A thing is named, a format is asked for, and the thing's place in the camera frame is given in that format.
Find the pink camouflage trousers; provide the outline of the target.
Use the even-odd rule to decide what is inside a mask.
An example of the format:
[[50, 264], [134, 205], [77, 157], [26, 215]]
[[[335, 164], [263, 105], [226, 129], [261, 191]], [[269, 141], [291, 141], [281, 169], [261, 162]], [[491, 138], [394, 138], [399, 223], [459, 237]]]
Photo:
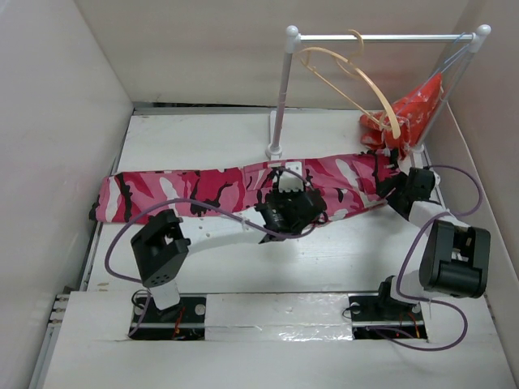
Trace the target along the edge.
[[[377, 156], [383, 178], [400, 172], [397, 163], [382, 152], [300, 160], [302, 176], [320, 191], [327, 204], [320, 221], [342, 220], [383, 204], [372, 176]], [[226, 169], [117, 173], [102, 180], [88, 217], [102, 223], [126, 223], [143, 210], [176, 198], [185, 200], [172, 205], [179, 216], [215, 216], [214, 211], [189, 204], [188, 199], [238, 213], [262, 202], [273, 189], [272, 169], [276, 166], [265, 161]]]

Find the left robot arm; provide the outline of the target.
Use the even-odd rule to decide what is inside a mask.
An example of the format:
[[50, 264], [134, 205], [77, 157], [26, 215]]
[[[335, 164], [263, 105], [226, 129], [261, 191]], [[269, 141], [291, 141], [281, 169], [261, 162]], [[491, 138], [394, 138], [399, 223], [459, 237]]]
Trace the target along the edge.
[[149, 218], [132, 237], [131, 248], [142, 284], [149, 289], [158, 320], [167, 323], [183, 312], [175, 278], [189, 254], [237, 244], [297, 239], [326, 214], [318, 190], [273, 191], [239, 213], [180, 217], [167, 208]]

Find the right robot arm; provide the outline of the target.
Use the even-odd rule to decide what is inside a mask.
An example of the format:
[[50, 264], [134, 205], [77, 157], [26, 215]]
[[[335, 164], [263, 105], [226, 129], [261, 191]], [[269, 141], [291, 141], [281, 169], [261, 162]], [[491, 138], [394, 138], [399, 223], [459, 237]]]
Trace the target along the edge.
[[[408, 173], [383, 178], [380, 161], [377, 156], [372, 173], [376, 194], [420, 230], [399, 273], [380, 284], [375, 299], [377, 314], [392, 319], [409, 313], [419, 302], [440, 295], [481, 297], [487, 287], [490, 232], [460, 221], [456, 213], [431, 200], [432, 191], [440, 183], [440, 176], [431, 166], [411, 167]], [[427, 243], [419, 267], [407, 271], [412, 250], [423, 236]]]

